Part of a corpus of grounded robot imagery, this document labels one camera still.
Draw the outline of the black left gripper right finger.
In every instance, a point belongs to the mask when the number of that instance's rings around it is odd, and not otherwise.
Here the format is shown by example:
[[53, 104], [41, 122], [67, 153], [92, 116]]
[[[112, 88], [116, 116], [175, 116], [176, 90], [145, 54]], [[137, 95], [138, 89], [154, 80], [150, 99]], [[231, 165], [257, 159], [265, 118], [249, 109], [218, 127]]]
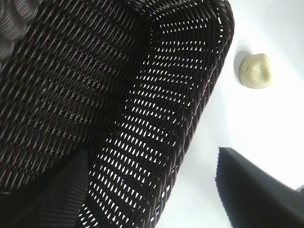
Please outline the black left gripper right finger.
[[232, 148], [219, 148], [215, 181], [232, 227], [304, 226], [304, 192], [284, 185]]

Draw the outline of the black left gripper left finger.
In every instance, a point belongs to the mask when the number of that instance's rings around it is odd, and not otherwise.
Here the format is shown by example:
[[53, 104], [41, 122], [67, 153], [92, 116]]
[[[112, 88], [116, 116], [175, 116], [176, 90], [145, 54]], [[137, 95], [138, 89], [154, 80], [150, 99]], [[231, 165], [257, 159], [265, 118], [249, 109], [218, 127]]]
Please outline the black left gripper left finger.
[[64, 157], [0, 199], [2, 228], [73, 228], [88, 187], [87, 150]]

